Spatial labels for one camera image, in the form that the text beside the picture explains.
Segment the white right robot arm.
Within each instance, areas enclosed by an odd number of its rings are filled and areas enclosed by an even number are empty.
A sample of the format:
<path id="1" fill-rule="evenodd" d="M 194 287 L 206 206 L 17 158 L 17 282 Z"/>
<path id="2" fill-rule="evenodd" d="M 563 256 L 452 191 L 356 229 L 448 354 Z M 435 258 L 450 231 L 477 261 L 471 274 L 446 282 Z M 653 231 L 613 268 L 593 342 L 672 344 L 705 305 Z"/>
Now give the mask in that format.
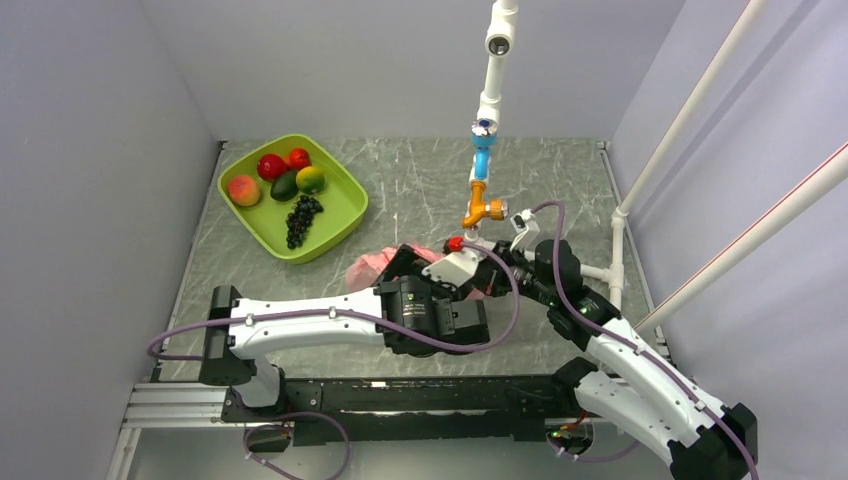
<path id="1" fill-rule="evenodd" d="M 547 306 L 555 331 L 623 379 L 619 384 L 578 358 L 551 388 L 557 411 L 581 409 L 614 423 L 668 467 L 675 479 L 756 479 L 757 418 L 744 404 L 726 405 L 661 357 L 620 310 L 587 286 L 563 240 L 545 240 L 531 256 L 480 253 L 500 262 L 518 292 Z"/>

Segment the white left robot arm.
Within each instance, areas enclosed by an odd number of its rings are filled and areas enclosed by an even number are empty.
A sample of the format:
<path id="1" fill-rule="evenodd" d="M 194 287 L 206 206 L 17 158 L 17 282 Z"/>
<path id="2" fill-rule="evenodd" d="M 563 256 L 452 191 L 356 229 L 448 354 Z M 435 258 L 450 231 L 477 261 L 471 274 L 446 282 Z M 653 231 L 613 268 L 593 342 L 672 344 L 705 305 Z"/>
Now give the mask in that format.
<path id="1" fill-rule="evenodd" d="M 258 417 L 272 420 L 285 411 L 288 394 L 270 353 L 341 344 L 383 346 L 415 358 L 476 351 L 490 340 L 483 304 L 469 297 L 484 257 L 456 243 L 430 262 L 402 245 L 372 283 L 335 297 L 259 301 L 219 287 L 199 380 L 235 388 Z"/>

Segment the pink plastic bag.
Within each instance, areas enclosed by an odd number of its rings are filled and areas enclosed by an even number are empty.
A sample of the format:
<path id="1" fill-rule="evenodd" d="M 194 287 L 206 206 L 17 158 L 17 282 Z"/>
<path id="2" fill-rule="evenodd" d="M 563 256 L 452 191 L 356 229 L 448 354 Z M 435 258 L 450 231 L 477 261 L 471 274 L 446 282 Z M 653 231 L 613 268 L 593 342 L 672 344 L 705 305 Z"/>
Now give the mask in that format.
<path id="1" fill-rule="evenodd" d="M 416 244 L 383 247 L 359 256 L 345 271 L 345 285 L 348 292 L 355 292 L 402 276 L 420 277 L 425 266 L 442 257 L 443 253 Z"/>

